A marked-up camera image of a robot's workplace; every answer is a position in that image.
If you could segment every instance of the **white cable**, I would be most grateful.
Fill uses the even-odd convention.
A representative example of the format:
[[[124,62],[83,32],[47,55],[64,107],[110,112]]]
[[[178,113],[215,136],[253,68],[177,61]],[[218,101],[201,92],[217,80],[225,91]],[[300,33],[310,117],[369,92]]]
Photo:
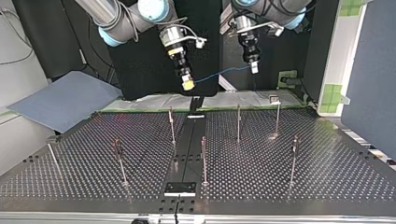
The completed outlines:
[[[5,21],[8,23],[9,27],[12,28],[15,32],[15,34],[17,34],[18,38],[30,49],[32,48],[32,45],[29,43],[29,41],[26,39],[23,39],[23,37],[20,35],[20,33],[17,31],[17,29],[15,28],[15,26],[12,24],[12,22],[9,20],[9,18],[7,17],[6,13],[11,14],[12,16],[14,16],[15,18],[17,18],[19,21],[20,17],[18,16],[18,14],[14,11],[9,10],[8,8],[3,8],[0,7],[0,12],[3,14]]]
[[[201,41],[201,40],[199,40],[200,39],[200,37],[189,27],[189,26],[186,26],[186,25],[182,25],[182,24],[172,24],[172,25],[170,25],[170,27],[172,27],[172,26],[176,26],[176,27],[180,27],[180,28],[184,28],[184,29],[186,29],[186,30],[188,30],[188,31],[190,31],[190,33],[192,34],[192,35],[194,35],[195,36],[195,38],[197,39],[197,41]]]

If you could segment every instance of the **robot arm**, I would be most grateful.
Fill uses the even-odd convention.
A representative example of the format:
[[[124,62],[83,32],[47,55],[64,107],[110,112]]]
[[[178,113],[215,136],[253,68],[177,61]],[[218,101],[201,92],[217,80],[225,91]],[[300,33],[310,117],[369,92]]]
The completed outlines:
[[[118,0],[76,0],[99,26],[99,34],[112,47],[126,43],[130,39],[139,40],[139,34],[157,25],[160,38],[175,64],[177,75],[182,79],[185,91],[194,88],[191,67],[187,60],[187,40],[195,40],[201,49],[206,39],[198,37],[188,26],[178,19],[173,0],[139,0],[126,7]]]
[[[270,27],[269,35],[280,36],[283,27],[295,29],[305,16],[306,6],[312,0],[232,0],[238,42],[244,49],[243,59],[250,64],[251,72],[259,72],[262,51],[258,47],[258,28]],[[254,17],[269,22],[257,24]]]

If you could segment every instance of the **green tape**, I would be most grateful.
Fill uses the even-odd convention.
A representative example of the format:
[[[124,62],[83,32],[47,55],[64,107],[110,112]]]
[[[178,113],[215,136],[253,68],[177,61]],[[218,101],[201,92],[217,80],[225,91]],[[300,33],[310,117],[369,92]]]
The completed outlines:
[[[0,114],[0,117],[8,116],[8,115],[17,115],[14,111],[7,111],[3,114]]]
[[[341,103],[342,85],[326,84],[320,102],[320,113],[335,113]]]
[[[341,17],[358,16],[362,5],[362,0],[342,0],[339,15]]]

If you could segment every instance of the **metal post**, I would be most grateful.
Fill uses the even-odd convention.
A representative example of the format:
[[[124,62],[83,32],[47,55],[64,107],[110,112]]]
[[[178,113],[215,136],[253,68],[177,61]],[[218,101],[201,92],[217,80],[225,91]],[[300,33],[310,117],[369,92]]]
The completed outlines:
[[[294,135],[293,145],[291,149],[293,151],[293,165],[291,166],[290,186],[294,184],[293,179],[294,179],[295,163],[298,156],[298,152],[300,151],[300,138],[298,137],[297,134]]]
[[[52,149],[52,145],[50,143],[47,143],[47,146],[49,147],[50,155],[52,156],[53,160],[55,161],[56,164],[58,164],[58,160],[56,160],[55,153],[53,152]]]
[[[121,142],[120,142],[120,139],[118,137],[114,140],[114,154],[116,155],[117,161],[120,163],[120,168],[121,168],[122,177],[123,177],[122,185],[123,186],[128,186],[129,183],[128,183],[128,180],[126,178],[125,168],[124,168],[123,163],[122,163],[123,149],[121,147]]]
[[[238,136],[237,142],[241,141],[241,107],[238,105]]]
[[[280,102],[279,97],[277,95],[270,95],[269,99],[270,99],[270,105],[277,105],[275,132],[270,137],[270,139],[276,139],[278,136],[278,131],[279,131],[280,105],[282,103]]]
[[[201,149],[202,149],[202,159],[204,161],[204,186],[209,185],[209,183],[207,182],[207,176],[206,176],[206,138],[202,137],[202,141],[201,141]]]
[[[175,145],[176,139],[175,139],[175,127],[174,127],[172,107],[169,109],[169,122],[171,123],[171,130],[172,130],[172,144]]]
[[[122,160],[120,160],[120,167],[121,167],[122,176],[123,176],[123,179],[124,179],[123,185],[124,186],[128,186],[129,184],[128,184],[128,181],[126,179],[126,174],[125,174],[125,170],[124,170],[124,167],[123,167],[123,164],[122,164]]]
[[[277,110],[276,110],[276,127],[275,127],[275,133],[277,135],[277,131],[279,129],[279,114],[280,114],[280,102],[277,104]]]

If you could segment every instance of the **blue cable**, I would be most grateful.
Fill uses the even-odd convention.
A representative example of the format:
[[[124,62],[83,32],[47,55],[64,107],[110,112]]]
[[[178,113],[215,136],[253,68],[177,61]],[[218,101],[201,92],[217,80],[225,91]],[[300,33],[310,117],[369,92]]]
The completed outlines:
[[[203,81],[207,81],[208,79],[210,79],[210,78],[212,78],[212,77],[219,76],[219,75],[221,75],[221,74],[223,74],[223,73],[226,73],[226,72],[230,72],[230,71],[242,71],[242,70],[245,70],[245,69],[247,69],[247,68],[249,68],[249,67],[250,67],[250,66],[240,67],[240,68],[235,68],[235,67],[227,68],[227,69],[224,69],[223,71],[218,72],[218,73],[216,73],[216,74],[213,74],[213,75],[210,75],[210,76],[208,76],[208,77],[204,77],[204,78],[198,79],[198,80],[195,81],[195,83],[200,83],[200,82],[203,82]]]

